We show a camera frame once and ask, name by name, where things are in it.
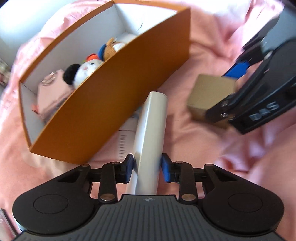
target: open cardboard box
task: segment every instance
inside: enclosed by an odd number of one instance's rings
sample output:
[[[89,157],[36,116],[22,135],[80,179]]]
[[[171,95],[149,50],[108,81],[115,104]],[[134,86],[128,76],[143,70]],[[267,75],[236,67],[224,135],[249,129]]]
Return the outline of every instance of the open cardboard box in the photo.
[[[87,162],[189,57],[190,9],[163,2],[114,0],[61,33],[20,80],[23,127],[32,153]],[[38,84],[98,52],[111,37],[128,44],[90,75],[45,124],[31,110]]]

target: white plush toy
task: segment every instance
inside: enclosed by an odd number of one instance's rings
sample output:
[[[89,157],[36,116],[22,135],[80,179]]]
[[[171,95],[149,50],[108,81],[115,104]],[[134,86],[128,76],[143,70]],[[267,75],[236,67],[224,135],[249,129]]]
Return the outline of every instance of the white plush toy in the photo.
[[[82,65],[72,64],[66,69],[63,79],[68,85],[77,89],[102,63],[103,61],[99,59],[92,59]]]

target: pink pouch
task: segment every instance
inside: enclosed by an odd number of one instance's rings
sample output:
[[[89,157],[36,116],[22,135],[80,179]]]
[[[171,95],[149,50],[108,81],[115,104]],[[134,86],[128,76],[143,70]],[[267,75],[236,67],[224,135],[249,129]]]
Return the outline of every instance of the pink pouch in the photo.
[[[57,70],[47,75],[38,86],[37,107],[41,119],[48,120],[59,103],[66,99],[73,88],[63,80],[63,70]]]

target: wrinkled fabric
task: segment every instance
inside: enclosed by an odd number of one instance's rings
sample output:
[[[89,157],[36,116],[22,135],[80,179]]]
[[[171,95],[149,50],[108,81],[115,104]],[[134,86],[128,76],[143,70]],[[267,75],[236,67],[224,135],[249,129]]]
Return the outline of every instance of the wrinkled fabric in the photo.
[[[0,105],[0,207],[11,217],[12,204],[21,193],[75,167],[28,151],[18,103],[18,80],[53,39],[105,2],[79,0],[61,8],[18,51]],[[214,163],[275,192],[285,205],[277,232],[288,241],[296,240],[296,110],[242,136],[233,128],[225,131],[194,122],[186,108],[198,74],[220,76],[226,72],[241,53],[241,47],[282,11],[282,5],[272,0],[169,2],[191,7],[191,46],[189,60],[159,88],[169,99],[163,151],[173,161],[186,161],[194,167]],[[238,88],[252,68],[237,82]],[[92,168],[116,159],[117,139],[115,133],[91,159]],[[92,197],[97,196],[98,187],[95,183]],[[201,185],[197,187],[202,197]],[[126,186],[118,184],[117,188],[120,197]],[[177,195],[178,184],[167,184],[160,175],[158,193]]]

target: gray ribbed panel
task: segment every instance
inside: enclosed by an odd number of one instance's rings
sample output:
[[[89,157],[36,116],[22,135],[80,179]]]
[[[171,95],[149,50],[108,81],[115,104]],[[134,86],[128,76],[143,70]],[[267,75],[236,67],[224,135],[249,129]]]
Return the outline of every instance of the gray ribbed panel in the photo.
[[[175,196],[125,195],[114,205],[103,205],[84,227],[56,237],[22,233],[16,241],[283,241],[275,233],[236,237],[212,227],[192,205]]]

